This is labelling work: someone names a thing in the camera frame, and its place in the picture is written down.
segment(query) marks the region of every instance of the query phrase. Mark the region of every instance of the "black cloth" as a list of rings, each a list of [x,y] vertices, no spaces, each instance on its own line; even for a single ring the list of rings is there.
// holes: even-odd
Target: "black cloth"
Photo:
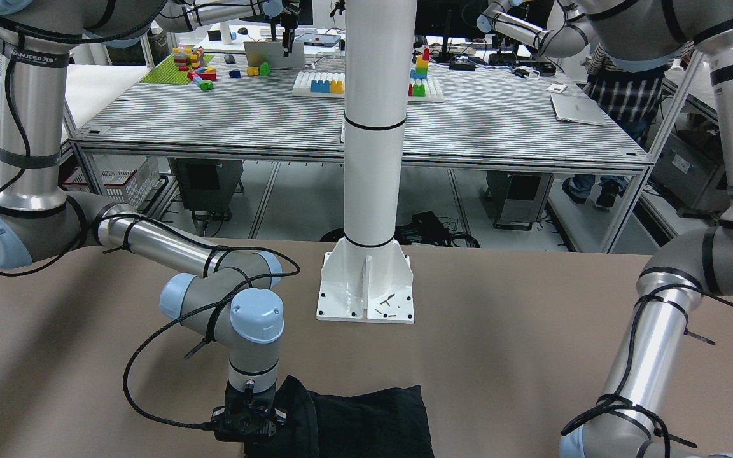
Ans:
[[[288,376],[274,398],[288,423],[248,458],[434,458],[420,386],[346,398],[308,391]]]

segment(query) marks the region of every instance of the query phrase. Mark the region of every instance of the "person's foot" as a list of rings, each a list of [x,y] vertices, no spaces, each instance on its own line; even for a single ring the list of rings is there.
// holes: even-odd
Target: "person's foot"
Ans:
[[[562,183],[562,191],[564,191],[564,193],[568,195],[568,197],[570,198],[570,200],[573,201],[574,204],[585,205],[585,203],[587,203],[587,197],[579,197],[578,195],[574,194],[573,190],[570,189],[570,180],[572,180],[572,177],[564,180],[564,183]]]
[[[620,194],[620,186],[616,183],[605,183],[601,187],[601,194],[596,199],[596,207],[600,209],[611,209],[616,203],[616,195]]]

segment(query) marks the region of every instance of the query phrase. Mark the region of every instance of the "green lego baseplate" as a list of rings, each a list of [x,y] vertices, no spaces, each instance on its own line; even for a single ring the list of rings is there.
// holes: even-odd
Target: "green lego baseplate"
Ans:
[[[213,59],[213,54],[203,56],[206,59],[206,65]],[[148,75],[143,76],[140,82],[148,82],[152,84],[193,84],[188,79],[188,72],[181,72],[174,65],[174,56],[170,55],[160,62]]]

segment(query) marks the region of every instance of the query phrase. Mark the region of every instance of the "white basket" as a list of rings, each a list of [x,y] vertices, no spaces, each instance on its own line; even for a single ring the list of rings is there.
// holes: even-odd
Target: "white basket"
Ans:
[[[94,160],[101,171],[107,197],[134,207],[140,207],[160,179],[160,168],[155,157],[95,156]],[[64,180],[63,186],[69,191],[90,192],[84,171],[77,167]]]

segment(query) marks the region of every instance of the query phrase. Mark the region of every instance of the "silver laptop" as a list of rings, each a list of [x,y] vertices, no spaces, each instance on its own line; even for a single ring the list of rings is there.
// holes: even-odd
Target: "silver laptop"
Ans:
[[[552,94],[550,101],[553,102],[553,110],[559,121],[607,125],[607,115],[593,99]]]
[[[305,67],[305,44],[293,43],[293,52],[284,56],[282,41],[245,41],[245,55],[248,65],[258,67],[265,62],[271,69],[303,69]]]

